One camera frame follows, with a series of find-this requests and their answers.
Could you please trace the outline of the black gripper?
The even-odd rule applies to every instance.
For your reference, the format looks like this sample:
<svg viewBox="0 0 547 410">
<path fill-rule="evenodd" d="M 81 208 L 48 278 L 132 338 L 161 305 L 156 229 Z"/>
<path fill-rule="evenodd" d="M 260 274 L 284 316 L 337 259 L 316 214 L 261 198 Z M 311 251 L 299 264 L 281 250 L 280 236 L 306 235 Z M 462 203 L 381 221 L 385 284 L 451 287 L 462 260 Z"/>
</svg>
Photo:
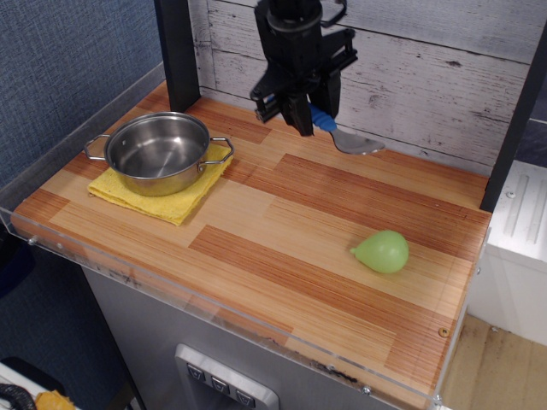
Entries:
<svg viewBox="0 0 547 410">
<path fill-rule="evenodd" d="M 258 3 L 254 8 L 266 72 L 250 92 L 257 118 L 266 123 L 280 114 L 301 136 L 313 136 L 309 103 L 335 119 L 339 112 L 341 72 L 356 62 L 356 32 L 345 28 L 325 34 L 347 13 L 323 17 L 320 3 Z"/>
</svg>

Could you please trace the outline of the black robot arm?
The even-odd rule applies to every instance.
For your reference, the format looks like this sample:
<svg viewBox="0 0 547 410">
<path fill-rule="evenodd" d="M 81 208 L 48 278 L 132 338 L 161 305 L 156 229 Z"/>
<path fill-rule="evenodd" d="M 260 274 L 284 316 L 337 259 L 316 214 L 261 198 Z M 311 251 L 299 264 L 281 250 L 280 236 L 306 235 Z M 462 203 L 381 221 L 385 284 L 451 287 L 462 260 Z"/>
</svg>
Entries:
<svg viewBox="0 0 547 410">
<path fill-rule="evenodd" d="M 254 8 L 256 25 L 267 61 L 266 72 L 250 92 L 257 118 L 266 123 L 281 114 L 285 123 L 304 137 L 313 134 L 310 105 L 336 117 L 341 95 L 341 72 L 357 61 L 356 32 L 345 28 L 322 30 L 346 13 L 347 2 L 323 21 L 320 1 L 260 1 Z"/>
</svg>

